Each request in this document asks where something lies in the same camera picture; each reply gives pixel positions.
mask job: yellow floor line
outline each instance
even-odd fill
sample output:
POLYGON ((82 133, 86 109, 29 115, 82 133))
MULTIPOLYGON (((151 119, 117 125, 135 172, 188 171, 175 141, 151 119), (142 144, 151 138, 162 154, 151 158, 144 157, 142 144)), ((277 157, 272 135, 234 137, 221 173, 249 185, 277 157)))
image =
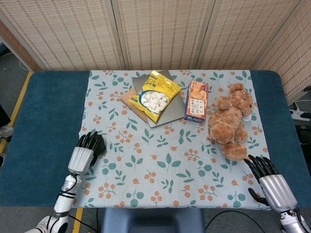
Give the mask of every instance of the yellow floor line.
MULTIPOLYGON (((83 213, 83 208, 78 208, 77 212, 76 212, 76 219, 81 220, 82 219, 82 213, 83 213)), ((80 231, 80 222, 75 220, 72 233, 79 233, 79 231, 80 231)))
MULTIPOLYGON (((25 80, 24 85, 23 85, 23 87, 21 89, 21 92, 19 94, 18 100, 17 100, 17 102, 15 104, 14 110, 12 112, 11 122, 8 124, 8 126, 13 126, 13 124, 14 124, 15 118, 16 118, 17 113, 19 111, 19 107, 20 107, 20 105, 21 105, 21 103, 23 101, 23 98, 24 98, 24 95, 25 95, 25 92, 26 92, 26 89, 27 89, 27 85, 28 85, 28 82, 29 82, 29 79, 30 79, 31 75, 32 75, 32 72, 28 72, 26 80, 25 80)), ((5 140, 1 141, 1 143, 0 143, 0 153, 3 152, 5 143, 6 143, 5 140)))

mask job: robot finger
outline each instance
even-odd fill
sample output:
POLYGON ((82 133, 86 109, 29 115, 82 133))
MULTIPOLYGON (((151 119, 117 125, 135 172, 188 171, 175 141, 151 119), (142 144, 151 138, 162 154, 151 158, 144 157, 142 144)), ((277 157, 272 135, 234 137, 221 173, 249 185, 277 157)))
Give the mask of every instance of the robot finger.
POLYGON ((277 171, 276 167, 275 167, 274 164, 271 162, 271 160, 268 159, 268 158, 266 158, 266 157, 264 157, 263 159, 264 159, 264 161, 269 165, 272 174, 273 174, 273 175, 278 175, 279 172, 277 171))
POLYGON ((84 139, 85 137, 86 137, 85 134, 82 135, 82 136, 80 137, 79 142, 78 142, 78 144, 77 144, 77 147, 81 147, 81 146, 82 146, 82 142, 83 142, 83 139, 84 139))
POLYGON ((248 155, 248 157, 253 161, 254 165, 257 167, 259 173, 260 173, 260 176, 263 177, 263 176, 266 176, 266 172, 265 170, 263 169, 262 165, 260 164, 260 162, 253 156, 253 155, 248 155))
POLYGON ((271 169, 269 168, 268 164, 266 163, 266 161, 264 161, 262 158, 256 156, 256 159, 260 162, 260 164, 262 165, 263 169, 265 170, 265 172, 268 174, 268 175, 272 175, 272 171, 271 169))
POLYGON ((97 147, 100 139, 101 139, 101 135, 99 135, 99 137, 96 138, 96 141, 94 142, 93 147, 91 148, 92 151, 96 150, 96 147, 97 147))
POLYGON ((82 147, 84 147, 84 148, 86 147, 90 135, 91 135, 91 132, 88 132, 87 135, 86 135, 86 137, 85 137, 84 140, 83 140, 82 147))
POLYGON ((256 166, 252 162, 247 160, 247 159, 244 159, 244 162, 246 162, 246 164, 249 166, 249 168, 251 169, 252 173, 254 174, 256 180, 258 181, 258 183, 260 183, 259 182, 259 178, 261 177, 261 175, 260 175, 258 169, 256 168, 256 166))
POLYGON ((266 206, 269 206, 266 198, 261 198, 260 196, 255 193, 255 191, 252 188, 248 188, 249 194, 252 196, 253 199, 255 199, 257 202, 265 204, 266 206))
POLYGON ((95 131, 95 132, 92 134, 92 136, 90 137, 90 140, 89 140, 89 142, 88 142, 86 148, 90 149, 90 148, 93 146, 93 144, 94 144, 94 142, 95 142, 96 135, 97 135, 97 131, 95 131))

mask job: yellow snack bag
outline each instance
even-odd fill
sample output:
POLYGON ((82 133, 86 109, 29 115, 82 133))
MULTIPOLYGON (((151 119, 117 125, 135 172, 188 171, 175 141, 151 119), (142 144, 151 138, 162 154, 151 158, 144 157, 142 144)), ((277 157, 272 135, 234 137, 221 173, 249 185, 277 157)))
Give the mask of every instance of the yellow snack bag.
POLYGON ((178 84, 153 70, 140 93, 134 95, 129 101, 157 122, 161 112, 180 90, 178 84))

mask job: brown notebook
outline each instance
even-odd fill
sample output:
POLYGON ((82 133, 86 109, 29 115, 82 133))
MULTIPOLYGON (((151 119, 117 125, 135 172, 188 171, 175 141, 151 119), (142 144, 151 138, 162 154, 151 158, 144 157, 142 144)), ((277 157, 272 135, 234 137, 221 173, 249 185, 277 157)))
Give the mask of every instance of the brown notebook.
POLYGON ((136 95, 135 88, 131 88, 128 92, 123 94, 121 96, 121 101, 129 107, 137 116, 139 116, 145 123, 148 124, 148 119, 146 117, 146 114, 144 111, 139 110, 137 107, 135 107, 133 104, 129 102, 130 98, 132 98, 134 95, 136 95))

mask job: gray notebook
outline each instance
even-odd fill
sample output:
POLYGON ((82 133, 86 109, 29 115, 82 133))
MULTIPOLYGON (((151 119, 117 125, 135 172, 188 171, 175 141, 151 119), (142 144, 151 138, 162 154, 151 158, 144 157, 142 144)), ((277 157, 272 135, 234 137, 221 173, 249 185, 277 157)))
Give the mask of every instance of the gray notebook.
MULTIPOLYGON (((163 74, 168 79, 172 80, 171 75, 168 70, 160 71, 161 74, 163 74)), ((138 93, 144 83, 149 78, 150 74, 142 75, 139 78, 133 78, 133 85, 136 90, 136 93, 138 93)), ((173 120, 177 120, 180 118, 183 118, 185 114, 185 103, 183 99, 181 98, 181 95, 178 93, 170 102, 170 104, 161 112, 160 117, 158 118, 157 122, 155 123, 153 120, 151 120, 148 116, 148 123, 149 126, 155 127, 159 125, 163 125, 165 123, 171 122, 173 120)))

